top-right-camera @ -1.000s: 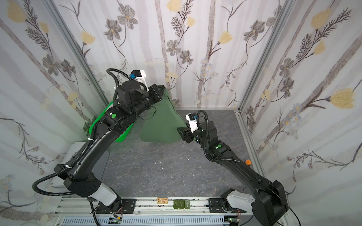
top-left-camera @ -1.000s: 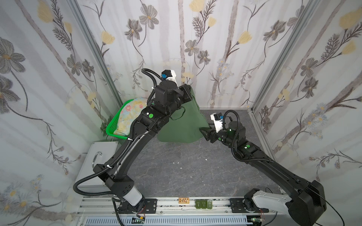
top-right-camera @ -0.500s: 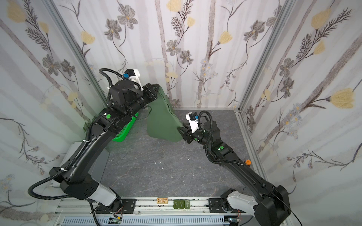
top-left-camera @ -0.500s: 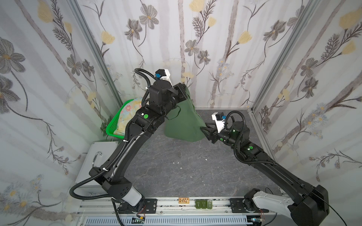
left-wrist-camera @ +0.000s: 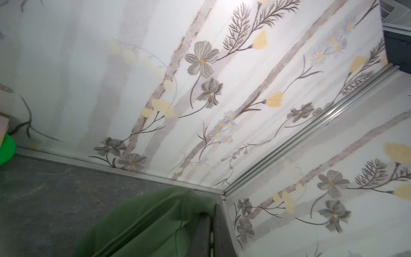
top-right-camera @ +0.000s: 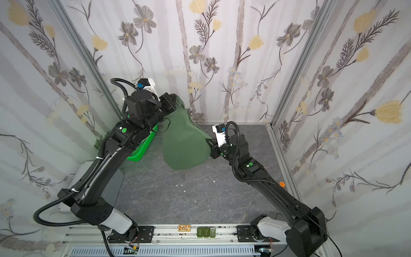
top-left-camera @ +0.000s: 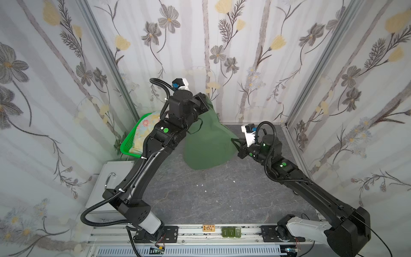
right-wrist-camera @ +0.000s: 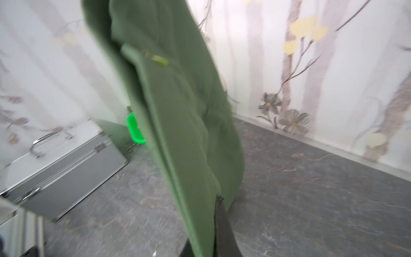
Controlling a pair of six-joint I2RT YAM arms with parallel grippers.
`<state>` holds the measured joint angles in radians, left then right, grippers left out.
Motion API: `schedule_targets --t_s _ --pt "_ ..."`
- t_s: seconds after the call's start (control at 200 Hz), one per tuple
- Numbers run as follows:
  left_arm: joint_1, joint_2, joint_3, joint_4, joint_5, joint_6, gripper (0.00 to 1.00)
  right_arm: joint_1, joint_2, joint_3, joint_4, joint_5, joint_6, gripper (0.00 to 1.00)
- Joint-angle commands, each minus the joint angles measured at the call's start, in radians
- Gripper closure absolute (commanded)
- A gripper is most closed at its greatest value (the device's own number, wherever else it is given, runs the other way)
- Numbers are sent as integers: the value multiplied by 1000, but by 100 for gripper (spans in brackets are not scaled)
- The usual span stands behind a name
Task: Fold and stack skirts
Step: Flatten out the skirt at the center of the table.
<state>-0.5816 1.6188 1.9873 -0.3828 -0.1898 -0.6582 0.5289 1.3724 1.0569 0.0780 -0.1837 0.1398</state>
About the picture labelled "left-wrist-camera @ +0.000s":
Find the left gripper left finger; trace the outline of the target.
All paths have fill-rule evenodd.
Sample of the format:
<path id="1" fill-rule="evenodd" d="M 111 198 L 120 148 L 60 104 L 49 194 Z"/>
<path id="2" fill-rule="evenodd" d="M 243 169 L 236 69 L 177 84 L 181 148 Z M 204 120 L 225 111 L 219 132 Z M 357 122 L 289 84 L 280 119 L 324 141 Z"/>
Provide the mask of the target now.
<path id="1" fill-rule="evenodd" d="M 185 257 L 209 257 L 211 253 L 210 233 L 211 217 L 208 214 L 202 213 Z"/>

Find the green skirt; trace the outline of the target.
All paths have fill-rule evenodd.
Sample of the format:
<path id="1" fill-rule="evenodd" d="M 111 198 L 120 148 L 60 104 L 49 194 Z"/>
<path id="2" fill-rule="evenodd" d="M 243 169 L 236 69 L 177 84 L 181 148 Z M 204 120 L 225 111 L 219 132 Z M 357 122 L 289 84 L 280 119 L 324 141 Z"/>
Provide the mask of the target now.
<path id="1" fill-rule="evenodd" d="M 75 257 L 184 257 L 202 214 L 217 200 L 173 187 L 132 197 L 83 236 Z"/>

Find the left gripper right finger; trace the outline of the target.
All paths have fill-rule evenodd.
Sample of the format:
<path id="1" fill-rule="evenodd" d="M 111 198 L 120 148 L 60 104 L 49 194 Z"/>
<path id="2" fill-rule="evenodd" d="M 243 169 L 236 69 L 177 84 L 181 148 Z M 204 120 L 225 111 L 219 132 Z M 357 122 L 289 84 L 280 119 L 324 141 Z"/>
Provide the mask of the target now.
<path id="1" fill-rule="evenodd" d="M 221 205 L 217 204 L 213 218 L 214 257 L 236 257 L 237 253 L 231 240 L 225 214 Z"/>

